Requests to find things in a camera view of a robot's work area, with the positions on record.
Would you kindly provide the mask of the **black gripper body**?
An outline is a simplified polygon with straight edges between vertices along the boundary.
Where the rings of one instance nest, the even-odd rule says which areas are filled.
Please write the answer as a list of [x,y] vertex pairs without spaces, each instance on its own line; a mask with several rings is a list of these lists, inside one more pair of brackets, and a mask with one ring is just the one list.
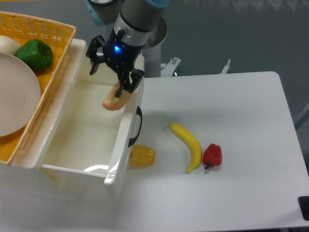
[[112,29],[102,51],[106,62],[116,73],[142,73],[134,67],[134,63],[145,43],[132,42],[126,29]]

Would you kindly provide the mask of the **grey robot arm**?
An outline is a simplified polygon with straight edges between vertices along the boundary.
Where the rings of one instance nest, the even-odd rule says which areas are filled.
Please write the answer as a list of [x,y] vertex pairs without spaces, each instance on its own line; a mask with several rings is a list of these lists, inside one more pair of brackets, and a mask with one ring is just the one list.
[[94,37],[87,49],[94,74],[101,63],[116,74],[120,86],[115,96],[123,91],[132,93],[141,82],[144,71],[134,67],[140,51],[157,26],[168,0],[88,0],[88,9],[95,23],[113,23],[108,40]]

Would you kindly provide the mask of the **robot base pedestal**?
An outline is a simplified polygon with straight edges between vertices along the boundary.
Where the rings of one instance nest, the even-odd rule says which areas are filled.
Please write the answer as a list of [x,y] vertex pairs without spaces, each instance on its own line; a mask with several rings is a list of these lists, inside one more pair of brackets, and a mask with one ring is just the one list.
[[161,62],[161,47],[167,34],[167,24],[164,18],[160,17],[142,49],[145,78],[177,76],[176,69],[181,62],[180,58],[173,57],[168,63]]

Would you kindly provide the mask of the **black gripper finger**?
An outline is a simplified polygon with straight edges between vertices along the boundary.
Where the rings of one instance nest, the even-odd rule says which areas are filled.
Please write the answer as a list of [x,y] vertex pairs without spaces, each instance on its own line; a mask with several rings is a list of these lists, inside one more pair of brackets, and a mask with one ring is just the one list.
[[102,55],[97,54],[99,48],[102,48],[102,51],[104,52],[105,46],[106,42],[101,35],[98,35],[91,40],[85,54],[86,57],[90,59],[91,64],[91,70],[89,72],[90,75],[95,74],[100,64],[106,63],[106,61],[108,60],[108,57],[105,56],[104,53]]
[[133,93],[144,77],[144,71],[136,68],[132,68],[132,70],[128,72],[117,71],[116,73],[120,84],[115,94],[117,98],[120,98],[122,91]]

